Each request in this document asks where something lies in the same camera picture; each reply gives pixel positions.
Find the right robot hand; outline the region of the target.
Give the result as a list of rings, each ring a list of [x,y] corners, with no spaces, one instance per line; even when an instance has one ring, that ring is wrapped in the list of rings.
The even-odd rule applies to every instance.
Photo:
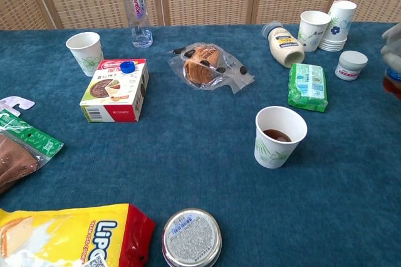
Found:
[[[401,51],[401,24],[398,23],[388,30],[386,30],[382,34],[382,39],[386,42],[385,46],[380,50],[383,61],[389,66],[392,70],[400,73],[401,69],[401,59],[400,59],[400,51]]]

